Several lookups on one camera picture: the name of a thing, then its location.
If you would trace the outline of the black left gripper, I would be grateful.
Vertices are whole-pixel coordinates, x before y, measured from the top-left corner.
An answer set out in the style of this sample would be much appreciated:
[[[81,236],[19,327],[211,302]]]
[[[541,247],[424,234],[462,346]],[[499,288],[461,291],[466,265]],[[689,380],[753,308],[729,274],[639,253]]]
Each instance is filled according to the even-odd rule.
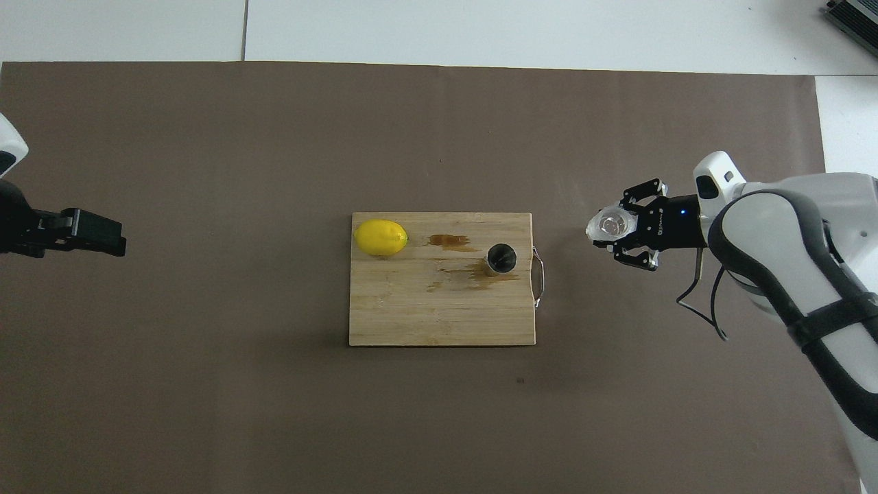
[[[24,237],[35,228],[34,241]],[[122,225],[84,209],[64,209],[59,213],[35,212],[24,193],[9,181],[1,180],[1,253],[42,257],[42,249],[55,251],[95,251],[123,257],[128,240]]]

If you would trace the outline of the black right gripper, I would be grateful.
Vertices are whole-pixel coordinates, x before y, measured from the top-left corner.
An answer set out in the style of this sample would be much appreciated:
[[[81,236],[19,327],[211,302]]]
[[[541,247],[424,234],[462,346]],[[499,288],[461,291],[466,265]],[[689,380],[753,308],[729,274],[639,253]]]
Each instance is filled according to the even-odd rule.
[[[707,246],[696,194],[669,197],[667,193],[667,185],[660,178],[624,190],[619,207],[637,215],[638,244],[612,243],[610,252],[616,262],[655,272],[659,251]]]

